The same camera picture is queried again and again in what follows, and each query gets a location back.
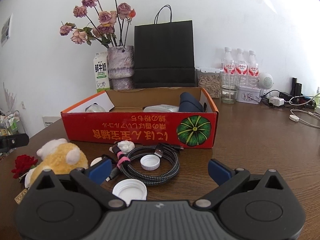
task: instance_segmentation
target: white wall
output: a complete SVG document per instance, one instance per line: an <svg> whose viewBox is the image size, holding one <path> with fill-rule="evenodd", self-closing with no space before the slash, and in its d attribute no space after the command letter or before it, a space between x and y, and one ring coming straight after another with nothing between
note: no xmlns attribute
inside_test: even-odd
<svg viewBox="0 0 320 240"><path fill-rule="evenodd" d="M101 0L114 10L113 0ZM219 64L223 47L253 49L260 71L269 72L275 89L290 91L290 77L303 83L302 92L314 94L320 86L318 51L319 0L118 0L137 12L133 24L153 23L158 10L170 4L173 20L193 20L196 66ZM0 91L5 82L17 93L29 136L44 128L42 116L60 111L95 93L92 61L104 47L77 45L61 37L61 21L87 25L72 10L81 0L0 0L0 26L13 13L11 38L0 48ZM90 16L96 17L95 11ZM169 20L168 11L159 22ZM128 44L133 45L133 26ZM21 109L24 101L26 110ZM3 92L0 107L6 110Z"/></svg>

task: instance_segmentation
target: milk carton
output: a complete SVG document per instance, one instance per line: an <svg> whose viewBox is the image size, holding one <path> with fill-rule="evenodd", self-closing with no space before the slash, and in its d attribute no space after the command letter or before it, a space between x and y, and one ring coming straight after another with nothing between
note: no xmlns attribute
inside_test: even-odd
<svg viewBox="0 0 320 240"><path fill-rule="evenodd" d="M107 55L107 51L96 53L96 57L93 60L97 92L110 89Z"/></svg>

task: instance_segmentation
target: red cardboard box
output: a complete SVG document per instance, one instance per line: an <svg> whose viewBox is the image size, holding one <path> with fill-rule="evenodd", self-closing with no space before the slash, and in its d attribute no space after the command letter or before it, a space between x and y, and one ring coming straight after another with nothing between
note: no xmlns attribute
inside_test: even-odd
<svg viewBox="0 0 320 240"><path fill-rule="evenodd" d="M183 92L197 98L206 113L143 112L146 106L178 106ZM86 113L85 109L94 103L110 112ZM101 91L61 112L70 140L97 143L130 140L144 145L163 142L186 148L212 148L218 116L216 105L203 88Z"/></svg>

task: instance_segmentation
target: bag handle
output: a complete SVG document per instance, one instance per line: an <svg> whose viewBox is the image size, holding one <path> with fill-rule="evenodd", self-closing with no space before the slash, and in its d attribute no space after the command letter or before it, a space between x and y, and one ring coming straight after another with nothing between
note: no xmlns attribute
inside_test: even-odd
<svg viewBox="0 0 320 240"><path fill-rule="evenodd" d="M170 9L170 22L172 22L172 9L171 9L170 4L167 4L167 5L163 6L163 7L160 9L160 11L157 13L157 15L156 15L156 17L155 17L155 21L153 22L153 24L157 24L157 23L158 23L159 14L160 14L161 10L162 10L163 8L165 8L165 7L167 7L167 8Z"/></svg>

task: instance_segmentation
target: blue gripper pad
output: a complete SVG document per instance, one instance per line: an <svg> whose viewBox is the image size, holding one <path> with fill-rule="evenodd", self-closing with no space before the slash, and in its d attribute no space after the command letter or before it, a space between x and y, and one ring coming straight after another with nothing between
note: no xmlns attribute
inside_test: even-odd
<svg viewBox="0 0 320 240"><path fill-rule="evenodd" d="M208 163L208 173L211 179L213 179L219 186L235 174L235 171L229 167L223 165L219 161L212 159Z"/></svg>
<svg viewBox="0 0 320 240"><path fill-rule="evenodd" d="M88 178L97 184L102 184L107 177L109 177L112 171L112 162L108 158L102 159L102 161L96 163L94 166L88 169Z"/></svg>

